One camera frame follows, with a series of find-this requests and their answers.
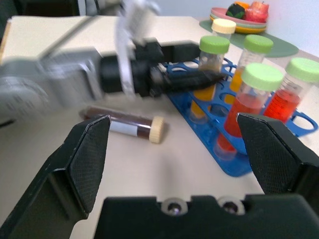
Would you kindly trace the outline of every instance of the red liquid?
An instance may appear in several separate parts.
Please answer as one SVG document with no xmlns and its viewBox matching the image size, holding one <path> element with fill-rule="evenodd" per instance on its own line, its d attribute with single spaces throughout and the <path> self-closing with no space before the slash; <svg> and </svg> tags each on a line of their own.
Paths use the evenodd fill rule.
<svg viewBox="0 0 319 239">
<path fill-rule="evenodd" d="M 287 90 L 278 90 L 266 108 L 264 116 L 286 123 L 300 101 L 300 97 L 296 94 Z"/>
<path fill-rule="evenodd" d="M 239 129 L 239 125 L 236 121 L 237 113 L 252 113 L 259 114 L 261 111 L 262 104 L 256 97 L 248 94 L 239 95 L 230 112 L 227 116 L 224 128 L 226 132 L 235 137 L 241 137 L 241 132 Z M 235 152 L 236 149 L 231 145 L 231 143 L 224 137 L 223 134 L 219 134 L 217 143 L 219 147 L 224 149 L 225 151 Z"/>
</svg>

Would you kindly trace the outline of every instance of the test tube cap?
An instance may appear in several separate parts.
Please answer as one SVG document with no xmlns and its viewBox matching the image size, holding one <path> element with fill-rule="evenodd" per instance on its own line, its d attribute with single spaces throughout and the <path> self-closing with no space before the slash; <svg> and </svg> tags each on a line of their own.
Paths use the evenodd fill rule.
<svg viewBox="0 0 319 239">
<path fill-rule="evenodd" d="M 274 42 L 264 36 L 247 35 L 244 40 L 244 47 L 256 53 L 269 53 L 273 48 Z"/>
<path fill-rule="evenodd" d="M 252 88 L 261 91 L 275 91 L 281 84 L 284 75 L 275 67 L 251 63 L 245 67 L 242 80 Z"/>
<path fill-rule="evenodd" d="M 319 62 L 295 57 L 288 63 L 286 72 L 302 81 L 315 83 L 319 81 Z"/>
<path fill-rule="evenodd" d="M 228 19 L 218 18 L 213 21 L 211 29 L 223 34 L 233 34 L 236 29 L 236 23 Z"/>
<path fill-rule="evenodd" d="M 209 54 L 225 54 L 229 49 L 229 40 L 221 36 L 203 36 L 199 49 Z"/>
<path fill-rule="evenodd" d="M 155 116 L 152 121 L 149 140 L 152 143 L 160 143 L 164 128 L 164 118 Z"/>
</svg>

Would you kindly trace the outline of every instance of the green placemat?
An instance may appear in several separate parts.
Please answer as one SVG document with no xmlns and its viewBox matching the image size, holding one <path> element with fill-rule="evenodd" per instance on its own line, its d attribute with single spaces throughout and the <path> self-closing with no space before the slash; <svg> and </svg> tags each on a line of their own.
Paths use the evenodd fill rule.
<svg viewBox="0 0 319 239">
<path fill-rule="evenodd" d="M 212 32 L 211 30 L 211 20 L 201 21 L 199 25 L 206 29 L 207 31 Z M 238 46 L 240 48 L 244 48 L 244 39 L 247 34 L 239 34 L 234 33 L 231 36 L 230 42 L 234 44 L 235 46 Z M 294 46 L 293 44 L 286 42 L 282 39 L 279 39 L 275 36 L 269 35 L 265 32 L 258 33 L 258 35 L 267 37 L 271 39 L 274 42 L 274 47 L 266 56 L 267 57 L 285 57 L 285 56 L 291 56 L 298 53 L 298 48 Z"/>
</svg>

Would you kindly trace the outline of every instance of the white label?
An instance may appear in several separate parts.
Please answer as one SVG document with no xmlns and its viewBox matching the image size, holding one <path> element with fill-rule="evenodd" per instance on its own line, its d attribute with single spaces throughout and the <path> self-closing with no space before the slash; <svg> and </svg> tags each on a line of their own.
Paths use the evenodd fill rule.
<svg viewBox="0 0 319 239">
<path fill-rule="evenodd" d="M 132 136 L 138 136 L 138 127 L 135 125 L 112 121 L 110 131 L 124 133 Z"/>
</svg>

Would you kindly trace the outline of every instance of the green cap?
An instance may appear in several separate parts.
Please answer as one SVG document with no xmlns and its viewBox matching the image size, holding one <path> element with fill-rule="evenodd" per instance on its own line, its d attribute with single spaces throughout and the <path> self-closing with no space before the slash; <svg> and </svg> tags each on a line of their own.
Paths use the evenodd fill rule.
<svg viewBox="0 0 319 239">
<path fill-rule="evenodd" d="M 244 47 L 256 53 L 268 53 L 271 51 L 274 42 L 264 36 L 247 35 L 244 41 Z"/>
<path fill-rule="evenodd" d="M 199 49 L 209 54 L 225 54 L 229 48 L 229 40 L 221 36 L 203 36 Z"/>
<path fill-rule="evenodd" d="M 296 57 L 290 60 L 286 66 L 286 72 L 302 81 L 319 81 L 319 63 L 310 59 Z"/>
<path fill-rule="evenodd" d="M 243 82 L 261 91 L 275 91 L 281 84 L 284 75 L 272 66 L 251 63 L 241 75 Z"/>
</svg>

